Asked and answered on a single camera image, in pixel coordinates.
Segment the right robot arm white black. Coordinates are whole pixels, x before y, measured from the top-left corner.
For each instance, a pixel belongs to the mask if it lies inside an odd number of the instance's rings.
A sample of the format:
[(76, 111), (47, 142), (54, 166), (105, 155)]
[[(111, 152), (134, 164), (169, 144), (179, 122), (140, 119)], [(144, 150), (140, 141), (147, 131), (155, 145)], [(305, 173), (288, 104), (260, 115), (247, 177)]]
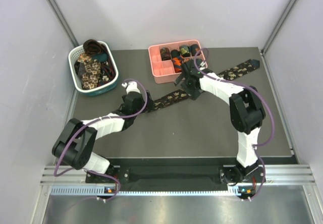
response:
[(201, 93), (208, 92), (228, 104), (231, 124), (238, 133), (235, 174), (240, 181), (248, 181), (258, 168), (255, 148), (265, 118), (261, 100), (254, 94), (256, 89), (226, 83), (212, 70), (205, 68), (204, 63), (195, 65), (193, 59), (184, 60), (180, 67), (181, 74), (174, 84), (181, 84), (189, 98), (196, 100)]

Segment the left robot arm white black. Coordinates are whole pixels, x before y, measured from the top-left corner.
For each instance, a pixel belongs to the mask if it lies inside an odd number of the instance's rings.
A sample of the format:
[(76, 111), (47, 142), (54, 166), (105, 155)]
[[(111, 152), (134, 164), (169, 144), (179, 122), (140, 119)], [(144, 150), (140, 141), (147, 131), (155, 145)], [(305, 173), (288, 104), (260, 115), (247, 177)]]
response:
[(96, 140), (128, 129), (137, 115), (153, 108), (148, 90), (144, 94), (130, 91), (122, 99), (120, 107), (106, 116), (86, 121), (73, 118), (66, 123), (51, 151), (58, 158), (54, 176), (69, 171), (58, 172), (60, 164), (64, 163), (71, 170), (94, 172), (104, 182), (113, 179), (115, 173), (110, 161), (93, 152)]

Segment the black gold floral tie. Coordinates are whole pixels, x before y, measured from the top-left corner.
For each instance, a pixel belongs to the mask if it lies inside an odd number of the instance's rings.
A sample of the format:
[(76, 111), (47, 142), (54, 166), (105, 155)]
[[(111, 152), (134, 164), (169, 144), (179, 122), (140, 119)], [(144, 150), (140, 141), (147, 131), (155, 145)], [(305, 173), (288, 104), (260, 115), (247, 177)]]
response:
[[(260, 61), (249, 59), (243, 63), (240, 63), (232, 68), (229, 68), (227, 70), (224, 70), (218, 74), (221, 78), (233, 81), (236, 80), (248, 73), (251, 73), (257, 69), (260, 68)], [(154, 102), (154, 111), (157, 111), (159, 109), (163, 109), (166, 107), (169, 107), (171, 105), (174, 105), (176, 103), (180, 103), (184, 100), (189, 99), (190, 97), (182, 90), (178, 89), (176, 91), (173, 91), (159, 99), (153, 100)]]

